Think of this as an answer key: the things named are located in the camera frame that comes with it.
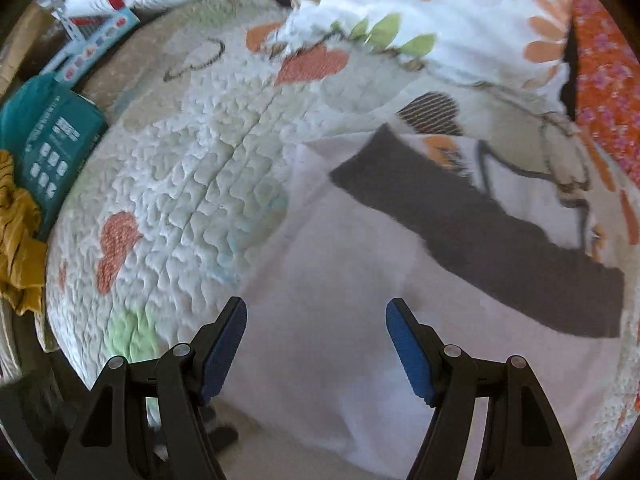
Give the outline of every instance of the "teal package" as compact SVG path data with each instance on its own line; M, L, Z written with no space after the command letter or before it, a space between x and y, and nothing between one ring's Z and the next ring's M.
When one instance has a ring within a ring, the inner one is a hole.
M14 156L16 186L42 210L46 240L85 160L106 130L98 108L53 74L27 81L0 111L0 148Z

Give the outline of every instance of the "white sheet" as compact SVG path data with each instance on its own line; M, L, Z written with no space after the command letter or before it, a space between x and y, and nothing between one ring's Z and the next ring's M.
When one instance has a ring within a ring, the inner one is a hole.
M500 304L439 266L416 234L335 187L328 171L367 137L298 147L287 218L240 290L247 330L223 398L304 444L405 478L433 410L386 332L386 304L402 297L471 356L524 355L575 453L615 374L620 338L559 333ZM474 476L485 413L478 402L460 479Z

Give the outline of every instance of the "mustard yellow fabric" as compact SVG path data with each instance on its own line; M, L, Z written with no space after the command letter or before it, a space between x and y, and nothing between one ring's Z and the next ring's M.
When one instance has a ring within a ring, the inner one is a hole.
M0 150L0 296L18 316L42 312L47 245L33 238L40 210L14 183L14 159Z

